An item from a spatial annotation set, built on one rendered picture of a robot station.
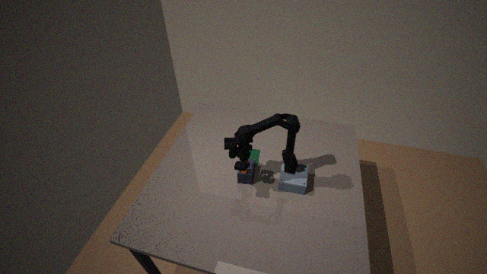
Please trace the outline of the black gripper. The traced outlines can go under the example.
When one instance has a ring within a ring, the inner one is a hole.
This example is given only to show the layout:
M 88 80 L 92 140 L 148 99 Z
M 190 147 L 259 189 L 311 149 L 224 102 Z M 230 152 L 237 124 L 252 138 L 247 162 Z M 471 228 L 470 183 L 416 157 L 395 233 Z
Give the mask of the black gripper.
M 236 163 L 234 165 L 235 170 L 246 171 L 247 160 L 249 159 L 250 154 L 251 154 L 251 152 L 249 150 L 252 151 L 252 148 L 253 148 L 253 146 L 249 144 L 248 150 L 246 150 L 246 151 L 241 151 L 240 149 L 237 150 L 237 152 L 239 152 L 239 154 L 240 154 L 240 156 L 237 156 L 238 158 L 240 158 L 240 161 L 236 161 Z

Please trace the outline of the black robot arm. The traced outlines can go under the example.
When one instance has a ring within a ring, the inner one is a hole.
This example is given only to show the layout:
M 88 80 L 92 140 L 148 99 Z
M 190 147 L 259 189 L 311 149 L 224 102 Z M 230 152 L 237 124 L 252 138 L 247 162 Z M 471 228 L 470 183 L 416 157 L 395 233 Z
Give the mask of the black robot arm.
M 286 119 L 286 121 L 284 121 Z M 298 168 L 298 161 L 294 154 L 294 145 L 296 134 L 299 132 L 301 124 L 298 117 L 294 114 L 279 114 L 276 113 L 265 120 L 262 120 L 253 125 L 245 125 L 239 127 L 234 133 L 234 138 L 224 138 L 224 149 L 229 149 L 229 157 L 235 158 L 240 156 L 238 149 L 246 151 L 249 149 L 249 143 L 253 142 L 255 134 L 262 132 L 273 126 L 281 126 L 288 130 L 286 149 L 282 150 L 282 157 L 285 163 L 285 173 L 295 174 Z M 238 147 L 237 147 L 238 145 Z

